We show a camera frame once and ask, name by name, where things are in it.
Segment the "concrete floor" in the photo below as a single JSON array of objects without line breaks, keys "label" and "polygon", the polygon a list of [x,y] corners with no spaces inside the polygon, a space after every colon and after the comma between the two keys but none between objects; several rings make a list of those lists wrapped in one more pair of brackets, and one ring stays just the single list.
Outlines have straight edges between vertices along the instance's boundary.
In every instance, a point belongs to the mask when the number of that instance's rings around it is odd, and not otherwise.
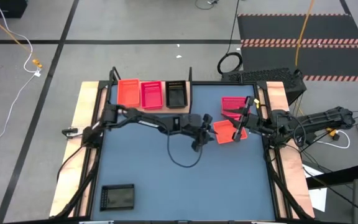
[{"label": "concrete floor", "polygon": [[[30,39],[58,40],[72,2],[29,0],[23,18],[8,23],[13,31]],[[347,2],[358,25],[358,0]],[[199,4],[207,6],[203,0]],[[308,4],[298,0],[246,0],[240,1],[238,13],[305,13]],[[68,39],[228,39],[235,6],[235,0],[220,1],[212,10],[201,11],[193,0],[80,0]],[[339,0],[316,0],[313,12],[344,13]],[[0,39],[8,39],[1,30]],[[239,39],[237,27],[234,39]],[[57,46],[34,47],[45,68],[42,76],[22,92],[0,140],[0,204]],[[112,66],[122,78],[181,79],[192,66],[195,80],[219,80],[216,64],[226,49],[227,45],[221,44],[65,45],[4,221],[48,218],[66,145],[60,130],[71,124],[81,82],[107,79]],[[17,91],[30,77],[22,69],[25,59],[26,53],[19,46],[0,45],[0,131]],[[227,61],[224,67],[235,63]],[[305,113],[337,105],[358,110],[358,83],[306,82],[306,86],[308,91],[301,103]],[[358,132],[352,129],[347,133],[352,141],[349,149],[315,144],[308,152],[333,170],[357,165]],[[338,143],[345,144],[343,139]],[[350,222],[350,211],[347,202],[329,192],[327,212],[316,215],[322,220]]]}]

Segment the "white cable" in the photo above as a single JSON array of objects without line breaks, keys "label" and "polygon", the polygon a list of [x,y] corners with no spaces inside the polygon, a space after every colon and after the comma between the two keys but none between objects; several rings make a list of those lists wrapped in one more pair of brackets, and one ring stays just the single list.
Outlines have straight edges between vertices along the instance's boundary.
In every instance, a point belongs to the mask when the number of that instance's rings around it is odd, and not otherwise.
[{"label": "white cable", "polygon": [[24,35],[16,34],[15,32],[11,31],[11,30],[9,29],[9,27],[7,26],[7,22],[6,22],[4,13],[2,12],[1,8],[0,8],[0,13],[1,13],[1,15],[2,15],[2,18],[4,19],[4,23],[5,23],[6,29],[7,29],[10,33],[12,33],[12,34],[15,34],[15,35],[18,35],[19,37],[25,38],[25,40],[27,41],[27,43],[29,43],[29,45],[30,45],[31,53],[30,53],[30,55],[29,55],[29,58],[27,58],[27,60],[24,62],[24,65],[23,65],[24,70],[27,71],[27,72],[29,72],[29,73],[39,72],[40,69],[37,69],[36,71],[30,71],[30,70],[28,70],[28,69],[25,67],[25,66],[27,65],[27,62],[30,60],[31,55],[32,55],[32,45],[31,45],[30,41],[29,41],[28,38],[26,38]]},{"label": "white cable", "polygon": [[7,127],[7,123],[9,121],[9,118],[11,117],[11,113],[12,113],[12,108],[13,108],[13,105],[16,103],[19,95],[20,95],[20,92],[24,89],[24,87],[29,84],[29,82],[34,78],[35,75],[32,75],[31,78],[29,79],[29,81],[27,81],[24,86],[19,90],[19,92],[17,93],[16,95],[16,98],[15,100],[13,101],[12,105],[11,105],[11,109],[9,110],[9,113],[7,114],[7,118],[6,118],[6,121],[5,121],[5,126],[4,126],[4,130],[2,131],[2,133],[0,134],[0,138],[2,137],[2,135],[4,135],[5,133],[5,130],[6,130],[6,127]]},{"label": "white cable", "polygon": [[349,138],[349,136],[344,132],[344,131],[341,131],[341,130],[338,130],[339,133],[343,133],[346,138],[347,138],[347,146],[346,147],[343,147],[343,146],[337,146],[337,145],[334,145],[334,144],[331,144],[331,143],[328,143],[328,142],[322,142],[322,141],[317,141],[317,143],[321,143],[321,144],[326,144],[328,146],[334,146],[334,147],[337,147],[337,148],[340,148],[340,149],[347,149],[349,148],[349,146],[351,145],[351,139]]}]

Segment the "blue table surface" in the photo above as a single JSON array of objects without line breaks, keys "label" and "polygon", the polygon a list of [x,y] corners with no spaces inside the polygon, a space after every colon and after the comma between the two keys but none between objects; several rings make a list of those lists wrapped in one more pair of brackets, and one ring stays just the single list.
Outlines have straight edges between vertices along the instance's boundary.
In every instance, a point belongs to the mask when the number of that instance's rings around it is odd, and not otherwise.
[{"label": "blue table surface", "polygon": [[[116,103],[116,92],[114,86],[111,103]],[[213,122],[222,121],[223,96],[253,95],[253,86],[195,85],[192,113],[208,113]],[[200,162],[186,169],[169,159],[167,137],[156,129],[128,124],[107,131],[92,220],[274,220],[262,140],[247,133],[248,138],[237,143],[209,142]],[[194,163],[198,154],[192,141],[171,136],[176,161]],[[115,184],[135,184],[134,209],[100,212],[101,187]]]}]

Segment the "white paper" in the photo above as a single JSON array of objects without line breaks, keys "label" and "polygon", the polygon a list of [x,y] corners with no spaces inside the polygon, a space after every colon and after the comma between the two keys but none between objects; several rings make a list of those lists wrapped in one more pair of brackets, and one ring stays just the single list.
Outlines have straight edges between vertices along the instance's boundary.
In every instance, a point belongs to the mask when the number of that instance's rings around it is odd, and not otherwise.
[{"label": "white paper", "polygon": [[[307,170],[311,175],[316,176],[323,174],[322,172],[315,170],[313,168],[310,168],[306,165],[303,165],[305,170]],[[305,172],[306,178],[310,177],[309,174]],[[325,212],[326,209],[326,197],[327,197],[327,188],[321,188],[321,189],[313,189],[309,190],[311,205],[313,208],[318,209],[322,212]]]}]

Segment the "red tray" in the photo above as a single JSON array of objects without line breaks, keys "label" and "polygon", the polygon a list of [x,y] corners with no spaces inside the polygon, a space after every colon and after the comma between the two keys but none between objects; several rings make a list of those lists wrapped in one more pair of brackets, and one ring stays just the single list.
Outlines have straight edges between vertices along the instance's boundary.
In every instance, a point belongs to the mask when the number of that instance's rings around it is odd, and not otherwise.
[{"label": "red tray", "polygon": [[241,114],[227,112],[225,110],[239,109],[246,106],[245,97],[224,96],[222,97],[222,114],[231,118],[240,118]]},{"label": "red tray", "polygon": [[[233,133],[236,129],[233,127],[233,124],[229,120],[218,121],[213,123],[214,131],[217,132],[216,140],[219,144],[233,142],[231,139],[233,137]],[[241,130],[241,139],[248,138],[247,132],[245,128]]]},{"label": "red tray", "polygon": [[126,107],[140,105],[139,79],[118,80],[117,104]]},{"label": "red tray", "polygon": [[140,89],[143,109],[157,110],[162,108],[162,86],[160,81],[142,82],[140,84]]}]

